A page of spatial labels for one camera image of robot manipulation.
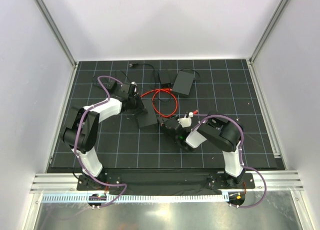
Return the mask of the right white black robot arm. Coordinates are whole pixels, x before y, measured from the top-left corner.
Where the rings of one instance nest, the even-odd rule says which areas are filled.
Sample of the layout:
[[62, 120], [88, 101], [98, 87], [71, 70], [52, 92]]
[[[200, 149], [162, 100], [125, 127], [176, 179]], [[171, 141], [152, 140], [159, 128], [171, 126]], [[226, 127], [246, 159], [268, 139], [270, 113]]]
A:
[[205, 142], [210, 142], [222, 151], [224, 158], [224, 175], [226, 185], [231, 188], [241, 187], [246, 172], [242, 146], [244, 129], [241, 124], [230, 117], [220, 114], [206, 114], [191, 130], [192, 120], [198, 111], [187, 112], [184, 117], [158, 117], [162, 131], [181, 149], [193, 151]]

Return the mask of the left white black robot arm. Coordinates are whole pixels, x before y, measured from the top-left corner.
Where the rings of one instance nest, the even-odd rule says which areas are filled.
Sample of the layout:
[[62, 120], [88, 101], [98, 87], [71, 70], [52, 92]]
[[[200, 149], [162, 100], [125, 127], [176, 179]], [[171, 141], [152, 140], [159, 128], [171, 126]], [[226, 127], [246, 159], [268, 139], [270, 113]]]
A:
[[95, 190], [107, 184], [104, 167], [95, 149], [99, 124], [128, 110], [146, 112], [135, 82], [120, 83], [112, 90], [105, 90], [104, 100], [73, 109], [62, 134], [62, 141], [78, 159], [84, 179]]

